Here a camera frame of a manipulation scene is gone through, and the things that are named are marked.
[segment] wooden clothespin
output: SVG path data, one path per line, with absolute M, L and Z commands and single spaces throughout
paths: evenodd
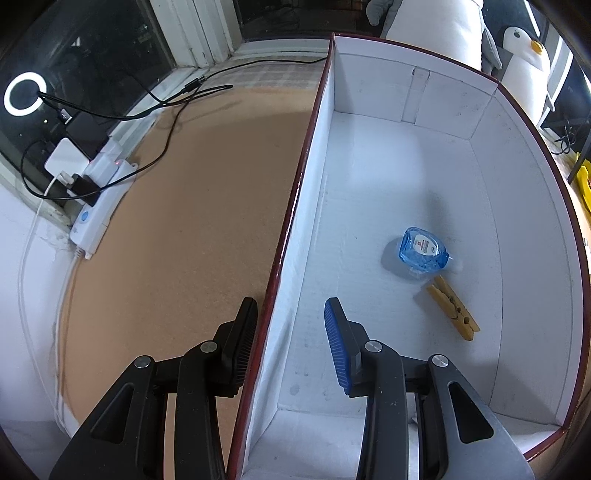
M 474 340 L 474 332 L 480 332 L 480 327 L 470 312 L 441 275 L 435 277 L 433 281 L 433 285 L 427 285 L 427 291 L 433 300 L 450 318 L 464 340 Z

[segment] ring light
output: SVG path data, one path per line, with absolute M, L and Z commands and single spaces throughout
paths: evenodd
M 35 100 L 35 102 L 27 108 L 16 108 L 12 104 L 12 102 L 10 101 L 10 95 L 11 95 L 12 91 L 14 90 L 14 87 L 16 87 L 16 85 L 18 85 L 19 83 L 24 82 L 25 80 L 32 80 L 33 82 L 35 82 L 37 84 L 37 86 L 39 87 L 39 90 L 41 92 L 47 93 L 47 84 L 45 83 L 45 80 L 43 79 L 43 77 L 41 75 L 39 75 L 38 73 L 34 73 L 34 72 L 21 73 L 20 75 L 18 75 L 16 78 L 14 78 L 8 84 L 8 87 L 6 88 L 6 92 L 4 92 L 4 108 L 11 115 L 14 115 L 14 116 L 28 115 L 29 113 L 33 113 L 35 110 L 37 110 L 41 106 L 41 104 L 43 103 L 43 101 L 40 98 L 37 98 L 37 100 Z

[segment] penguin beak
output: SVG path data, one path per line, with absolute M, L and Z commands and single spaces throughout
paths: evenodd
M 530 46 L 534 52 L 536 52 L 538 55 L 542 55 L 542 52 L 544 51 L 544 46 L 541 43 L 532 40 L 530 42 Z

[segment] brown cork surface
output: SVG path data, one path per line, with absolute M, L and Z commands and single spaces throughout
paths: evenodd
M 167 155 L 138 178 L 73 277 L 60 379 L 78 421 L 138 355 L 184 354 L 233 320 L 245 296 L 260 308 L 314 95 L 234 89 L 183 112 Z M 155 158 L 171 122 L 164 113 L 131 161 Z M 237 408 L 238 398 L 218 401 L 226 458 Z

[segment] white wall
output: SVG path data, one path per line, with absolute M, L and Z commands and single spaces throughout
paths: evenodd
M 40 477 L 66 444 L 35 374 L 21 330 L 18 267 L 34 212 L 0 185 L 0 424 Z M 25 270 L 25 304 L 37 362 L 54 394 L 53 331 L 58 296 L 73 258 L 67 232 L 39 218 Z

